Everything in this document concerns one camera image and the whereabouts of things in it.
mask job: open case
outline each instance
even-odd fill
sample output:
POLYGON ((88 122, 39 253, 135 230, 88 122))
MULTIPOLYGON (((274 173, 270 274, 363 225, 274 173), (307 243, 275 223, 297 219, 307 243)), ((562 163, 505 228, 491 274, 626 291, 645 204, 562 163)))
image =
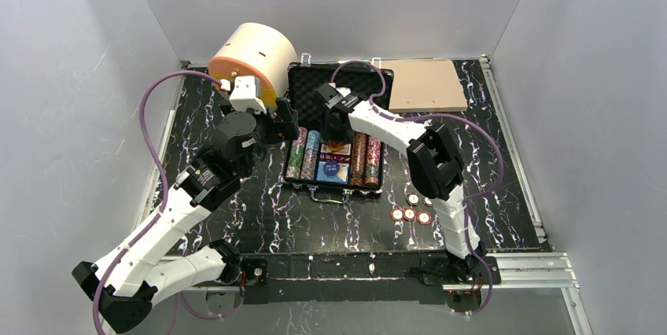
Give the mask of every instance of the open case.
MULTIPOLYGON (((289 91, 287 96, 292 108, 299 112, 299 126, 305 128, 307 131, 319 131, 322 126, 322 110, 312 101, 310 96, 317 87, 330 81, 331 75, 337 67, 338 64, 292 63, 287 68, 289 77, 289 91)), ((386 89, 381 97, 375 99, 375 103, 378 106, 387 109, 389 107, 389 98, 392 91, 393 71, 382 69, 381 72, 385 78, 386 89)), ((336 76, 336 85, 337 88, 346 87, 351 91, 365 94, 367 96, 378 93, 382 89, 380 77, 375 71, 368 67, 355 67, 354 65, 349 67, 346 66, 338 72, 336 76)), ((385 145, 382 142, 380 142, 379 149, 378 186, 371 188, 364 184, 352 184, 350 168, 346 168, 347 171, 345 174, 347 178, 344 182, 341 179, 338 179, 336 182, 322 180, 324 177, 322 170, 325 167, 329 167, 329 164, 332 163, 330 161, 334 160, 336 165, 340 168, 343 168, 347 163, 351 162, 350 160, 352 154, 355 152, 356 144, 352 142, 349 145, 350 147, 348 149, 344 147, 341 150, 332 150, 325 142, 320 142, 317 149, 313 179, 303 179, 302 176, 299 178, 294 178, 293 176, 290 177, 287 173, 289 161, 286 161, 285 166, 282 169, 281 180, 284 183, 292 184, 295 189, 308 188, 311 191, 312 200, 318 202, 343 204, 346 201, 349 201, 351 196, 355 193, 363 196, 380 194, 382 192, 383 183, 382 166, 385 157, 385 145), (330 198, 318 199, 315 194, 316 191, 320 189, 342 193, 343 201, 331 200, 330 198)), ((292 148, 293 143, 290 142, 287 153, 288 156, 292 154, 292 148)))

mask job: black marble tabletop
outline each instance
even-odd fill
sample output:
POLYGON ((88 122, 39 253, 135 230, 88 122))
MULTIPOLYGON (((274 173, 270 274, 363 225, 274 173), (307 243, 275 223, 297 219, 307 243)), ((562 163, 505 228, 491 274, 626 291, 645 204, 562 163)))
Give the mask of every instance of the black marble tabletop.
MULTIPOLYGON (((468 110, 462 115, 490 132, 505 159, 501 188, 470 205, 475 229, 489 248, 539 247, 479 61, 454 64, 468 99, 468 110)), ((218 100, 210 83, 186 79, 164 158, 169 182, 190 162, 223 116, 218 100)), ((454 120, 446 123, 466 164, 466 194, 483 190, 496 178, 497 161, 490 146, 468 126, 454 120)), ((287 149, 285 144, 272 147, 266 160, 257 164, 255 174, 243 179, 241 190, 177 242, 170 255, 180 255, 184 248, 193 251, 219 238, 227 239, 241 252, 382 252, 444 247, 437 221, 424 226, 397 223, 390 217, 393 208, 407 206, 407 193, 416 193, 407 160, 396 150, 385 149, 384 192, 379 197, 354 198, 351 204, 338 205, 315 203, 307 191, 295 191, 279 182, 287 149)), ((154 208, 160 202, 160 189, 158 186, 154 208)), ((422 203, 418 210, 434 215, 422 203)))

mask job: cream cylinder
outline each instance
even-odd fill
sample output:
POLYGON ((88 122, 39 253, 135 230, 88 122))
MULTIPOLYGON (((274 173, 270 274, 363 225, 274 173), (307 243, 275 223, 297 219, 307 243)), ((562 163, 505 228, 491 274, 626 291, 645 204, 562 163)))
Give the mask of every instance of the cream cylinder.
POLYGON ((262 101, 275 107, 276 97, 287 92, 287 67, 294 61, 297 52, 283 34, 263 24, 244 23, 209 61, 208 72, 231 82, 236 76, 254 75, 262 85, 262 101))

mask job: cylindrical container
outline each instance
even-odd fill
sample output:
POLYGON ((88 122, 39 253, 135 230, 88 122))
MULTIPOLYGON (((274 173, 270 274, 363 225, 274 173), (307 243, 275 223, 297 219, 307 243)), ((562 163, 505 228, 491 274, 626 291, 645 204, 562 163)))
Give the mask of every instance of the cylindrical container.
POLYGON ((275 29, 258 23, 244 23, 208 63, 208 73, 217 79, 254 75, 261 82, 260 99, 275 107, 276 97, 287 91, 287 66, 297 61, 292 43, 275 29))
POLYGON ((368 136, 366 171, 363 178, 363 185, 372 190, 380 189, 380 153, 382 153, 382 143, 380 140, 373 136, 368 136))
POLYGON ((299 138, 292 141, 292 151, 289 152, 287 160, 286 178, 299 179, 301 174, 301 164, 304 162, 304 152, 306 150, 306 137, 308 131, 304 127, 299 127, 299 138))
POLYGON ((308 132, 308 139, 306 140, 306 150, 304 152, 304 162, 301 165, 301 179, 313 180, 315 179, 315 169, 317 168, 317 154, 319 151, 319 132, 308 132))
POLYGON ((366 142, 368 136, 355 132, 354 150, 352 151, 352 169, 350 170, 350 184, 363 184, 364 167, 366 165, 366 142))

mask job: brown cardboard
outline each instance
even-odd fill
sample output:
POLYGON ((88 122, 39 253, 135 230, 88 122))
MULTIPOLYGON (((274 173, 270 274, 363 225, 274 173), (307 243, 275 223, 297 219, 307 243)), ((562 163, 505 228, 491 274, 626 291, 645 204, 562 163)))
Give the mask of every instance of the brown cardboard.
POLYGON ((383 60, 394 71, 392 112, 459 112, 468 109, 454 63, 442 60, 383 60))

